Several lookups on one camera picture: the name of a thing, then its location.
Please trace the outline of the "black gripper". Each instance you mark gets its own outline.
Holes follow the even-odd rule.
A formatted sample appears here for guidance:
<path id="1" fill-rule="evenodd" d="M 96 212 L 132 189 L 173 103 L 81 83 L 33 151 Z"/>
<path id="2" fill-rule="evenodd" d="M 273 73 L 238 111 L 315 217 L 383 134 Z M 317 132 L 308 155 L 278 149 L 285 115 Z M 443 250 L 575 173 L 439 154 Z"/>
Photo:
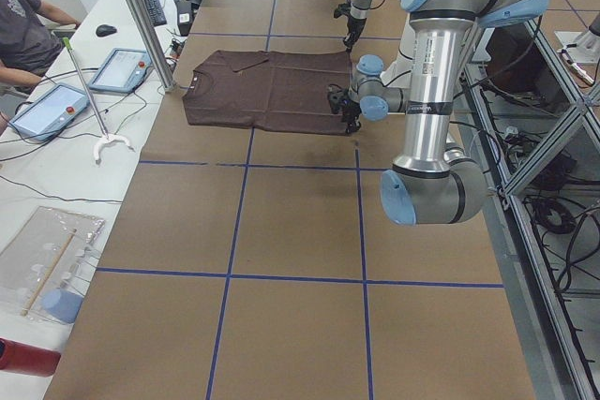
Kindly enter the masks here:
<path id="1" fill-rule="evenodd" d="M 347 36 L 342 40 L 347 51 L 351 51 L 356 43 L 356 40 L 360 38 L 365 28 L 366 21 L 366 19 L 357 19 L 353 16 L 348 17 Z"/>
<path id="2" fill-rule="evenodd" d="M 343 102 L 341 104 L 342 119 L 346 124 L 345 133 L 352 135 L 361 128 L 359 117 L 361 114 L 360 106 L 356 102 Z"/>

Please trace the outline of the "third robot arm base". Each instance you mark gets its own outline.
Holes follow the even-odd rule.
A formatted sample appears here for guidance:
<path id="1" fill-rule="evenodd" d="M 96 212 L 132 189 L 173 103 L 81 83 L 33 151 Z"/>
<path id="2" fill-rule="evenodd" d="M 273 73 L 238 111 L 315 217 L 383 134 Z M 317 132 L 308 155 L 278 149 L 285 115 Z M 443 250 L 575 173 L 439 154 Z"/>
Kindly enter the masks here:
<path id="1" fill-rule="evenodd" d="M 599 62 L 599 16 L 583 32 L 558 31 L 560 56 L 567 64 L 591 65 Z"/>

